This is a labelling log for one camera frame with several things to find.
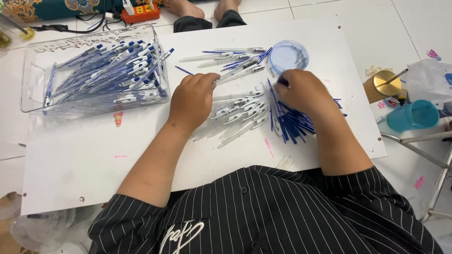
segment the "hand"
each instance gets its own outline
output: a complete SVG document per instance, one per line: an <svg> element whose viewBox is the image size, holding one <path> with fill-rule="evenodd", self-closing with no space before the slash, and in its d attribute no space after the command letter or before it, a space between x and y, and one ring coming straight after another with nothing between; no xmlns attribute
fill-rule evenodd
<svg viewBox="0 0 452 254"><path fill-rule="evenodd" d="M186 76L171 98L168 123L190 136L210 114L216 87L213 82L219 77L215 73Z"/></svg>
<svg viewBox="0 0 452 254"><path fill-rule="evenodd" d="M275 89L294 109L311 117L331 107L337 108L326 87L311 72L287 70L282 76L289 82L289 86L277 83Z"/></svg>

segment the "striped shirt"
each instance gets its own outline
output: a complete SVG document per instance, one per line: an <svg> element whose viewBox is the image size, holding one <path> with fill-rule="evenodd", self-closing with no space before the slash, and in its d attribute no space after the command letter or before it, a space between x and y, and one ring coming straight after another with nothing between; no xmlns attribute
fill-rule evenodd
<svg viewBox="0 0 452 254"><path fill-rule="evenodd" d="M90 254L443 253L375 167L313 177L251 166L170 208L116 194L88 234Z"/></svg>

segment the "black pants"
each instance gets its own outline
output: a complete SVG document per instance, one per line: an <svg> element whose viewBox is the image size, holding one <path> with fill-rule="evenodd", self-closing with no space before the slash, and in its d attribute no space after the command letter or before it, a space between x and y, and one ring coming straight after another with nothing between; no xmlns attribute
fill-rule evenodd
<svg viewBox="0 0 452 254"><path fill-rule="evenodd" d="M217 28L243 26L246 23L234 10L227 10L221 17ZM203 29L212 29L212 23L205 19L195 18L192 16L184 16L174 22L174 33L196 31Z"/></svg>

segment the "white tile floor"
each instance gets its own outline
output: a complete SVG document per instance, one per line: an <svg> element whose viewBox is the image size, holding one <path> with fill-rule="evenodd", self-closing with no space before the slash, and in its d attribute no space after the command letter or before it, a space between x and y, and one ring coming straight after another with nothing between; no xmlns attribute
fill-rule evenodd
<svg viewBox="0 0 452 254"><path fill-rule="evenodd" d="M206 19L216 27L217 21L213 12L218 1L208 1L197 5L204 11ZM452 62L452 2L444 0L242 0L239 13L248 24L287 21L292 19L337 17L341 23L350 47L357 71L365 81L364 70L370 65L393 68L396 72L406 64L428 58L426 52L435 50L443 62ZM163 9L161 18L147 23L154 24L157 34L173 32L173 23L178 17ZM67 24L71 29L87 30L98 22L81 21L75 18L41 22L41 24ZM122 23L110 25L111 29L123 28ZM54 31L38 32L31 42L68 38L75 34ZM0 125L0 196L10 191L21 192L24 159L15 158L25 155L25 149L17 143L24 143L27 133L27 114L19 110L19 94L21 86L22 59L24 42L14 42L8 52L0 53L0 106L7 108L2 113ZM375 115L386 112L371 105ZM430 130L440 132L442 127ZM411 198L417 216L421 216L422 208L429 198L439 169L429 162L414 156L401 146L385 141L389 157L375 160L374 163L393 183L395 188ZM421 148L435 151L435 156L442 160L447 144L425 143ZM419 176L426 177L424 186L416 190L413 185ZM438 209L452 212L451 181L446 182L441 194ZM434 219L429 221L428 228L434 236L450 234L452 221Z"/></svg>

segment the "leg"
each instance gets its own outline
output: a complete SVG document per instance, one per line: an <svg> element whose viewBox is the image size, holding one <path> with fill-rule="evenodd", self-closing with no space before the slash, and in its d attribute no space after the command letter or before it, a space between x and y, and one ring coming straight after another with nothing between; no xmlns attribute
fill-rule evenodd
<svg viewBox="0 0 452 254"><path fill-rule="evenodd" d="M217 28L246 25L239 14L240 2L241 0L220 0L214 12L218 21Z"/></svg>
<svg viewBox="0 0 452 254"><path fill-rule="evenodd" d="M181 17L174 22L174 32L211 29L212 23L204 19L204 12L187 0L164 0L168 11Z"/></svg>

